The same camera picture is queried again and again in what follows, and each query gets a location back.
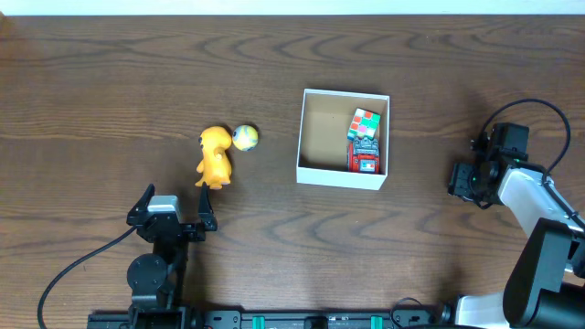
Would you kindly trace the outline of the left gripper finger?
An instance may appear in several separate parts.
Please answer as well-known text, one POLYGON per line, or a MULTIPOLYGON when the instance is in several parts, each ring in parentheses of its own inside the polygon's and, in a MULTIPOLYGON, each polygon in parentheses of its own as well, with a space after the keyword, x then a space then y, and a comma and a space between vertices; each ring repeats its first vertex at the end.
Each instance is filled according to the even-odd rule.
POLYGON ((209 200, 209 186, 207 184, 201 186, 197 213, 205 231, 218 230, 218 222, 209 200))
POLYGON ((126 223, 129 226, 141 226, 151 215, 148 210, 150 200, 154 196, 155 187, 150 184, 140 199, 127 214, 126 223))

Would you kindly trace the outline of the orange dinosaur toy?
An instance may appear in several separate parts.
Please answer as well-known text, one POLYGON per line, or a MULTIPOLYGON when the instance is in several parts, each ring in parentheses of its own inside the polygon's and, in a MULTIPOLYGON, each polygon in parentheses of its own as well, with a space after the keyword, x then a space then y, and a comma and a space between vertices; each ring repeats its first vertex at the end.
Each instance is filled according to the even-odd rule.
POLYGON ((206 185, 219 190, 229 185, 232 167, 226 151, 232 144, 231 135, 221 126, 212 126, 200 134, 198 141, 203 158, 197 165, 197 172, 202 176, 195 186, 206 185))

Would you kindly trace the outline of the red toy robot car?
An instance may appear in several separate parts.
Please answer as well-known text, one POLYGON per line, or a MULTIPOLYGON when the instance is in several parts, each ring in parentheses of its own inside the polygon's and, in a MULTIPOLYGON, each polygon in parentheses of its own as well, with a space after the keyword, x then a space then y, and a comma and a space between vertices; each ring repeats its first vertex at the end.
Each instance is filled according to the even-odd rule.
POLYGON ((356 138, 348 145, 347 169, 349 172, 377 175, 379 165, 380 152, 376 138, 356 138))

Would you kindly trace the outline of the colourful puzzle cube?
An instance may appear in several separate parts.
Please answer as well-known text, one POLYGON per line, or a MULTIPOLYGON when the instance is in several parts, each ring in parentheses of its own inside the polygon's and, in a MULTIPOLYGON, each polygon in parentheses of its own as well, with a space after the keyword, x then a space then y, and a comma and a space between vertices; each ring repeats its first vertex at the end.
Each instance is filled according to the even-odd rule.
POLYGON ((347 139, 368 138, 373 140, 376 136, 381 116, 375 112, 357 108, 347 131, 347 139))

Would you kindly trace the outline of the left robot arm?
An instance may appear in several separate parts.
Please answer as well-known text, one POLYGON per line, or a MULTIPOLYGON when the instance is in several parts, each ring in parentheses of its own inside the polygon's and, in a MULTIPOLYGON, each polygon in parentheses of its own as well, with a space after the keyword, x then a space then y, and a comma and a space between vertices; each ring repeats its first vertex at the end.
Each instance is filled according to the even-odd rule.
POLYGON ((127 215, 126 222, 153 245, 137 257, 127 271, 132 289, 125 328, 203 328, 202 312, 181 302, 188 261, 188 246, 202 242, 218 229, 209 201, 209 187, 201 186, 196 223, 182 223, 177 196, 157 196, 149 185, 127 215))

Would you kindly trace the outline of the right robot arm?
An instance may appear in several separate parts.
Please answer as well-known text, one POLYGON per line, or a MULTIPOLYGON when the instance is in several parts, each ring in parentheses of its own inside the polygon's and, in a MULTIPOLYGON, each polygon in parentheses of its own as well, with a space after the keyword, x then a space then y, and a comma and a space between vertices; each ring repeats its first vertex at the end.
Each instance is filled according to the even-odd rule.
POLYGON ((481 209, 510 209, 526 245, 502 292, 458 299, 453 322, 478 328, 581 328, 584 290, 563 280, 584 275, 584 224, 541 165, 527 155, 529 130, 497 123, 472 142, 476 160, 458 163, 448 193, 481 209))

